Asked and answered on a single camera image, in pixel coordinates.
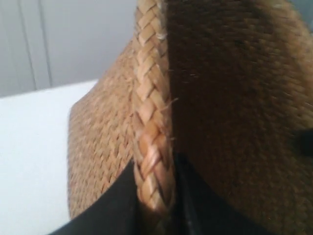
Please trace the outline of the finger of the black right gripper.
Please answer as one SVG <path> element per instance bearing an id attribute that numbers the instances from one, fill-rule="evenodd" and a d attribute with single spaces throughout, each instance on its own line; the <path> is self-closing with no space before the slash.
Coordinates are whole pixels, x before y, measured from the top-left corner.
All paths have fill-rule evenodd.
<path id="1" fill-rule="evenodd" d="M 299 153 L 303 156 L 313 155 L 313 129 L 303 129 L 297 132 L 295 145 Z"/>

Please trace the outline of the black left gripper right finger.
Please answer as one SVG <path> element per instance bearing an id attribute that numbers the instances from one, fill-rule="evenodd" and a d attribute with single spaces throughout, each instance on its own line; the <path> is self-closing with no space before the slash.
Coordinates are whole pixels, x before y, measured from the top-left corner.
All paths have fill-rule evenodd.
<path id="1" fill-rule="evenodd" d="M 186 156 L 175 154 L 178 235 L 265 235 L 267 230 L 221 199 L 200 177 Z"/>

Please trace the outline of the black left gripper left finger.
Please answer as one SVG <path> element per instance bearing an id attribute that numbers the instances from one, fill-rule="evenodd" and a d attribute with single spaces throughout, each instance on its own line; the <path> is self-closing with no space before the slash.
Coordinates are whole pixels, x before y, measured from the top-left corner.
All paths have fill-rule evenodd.
<path id="1" fill-rule="evenodd" d="M 138 235 L 138 199 L 134 164 L 129 162 L 112 186 L 54 235 Z"/>

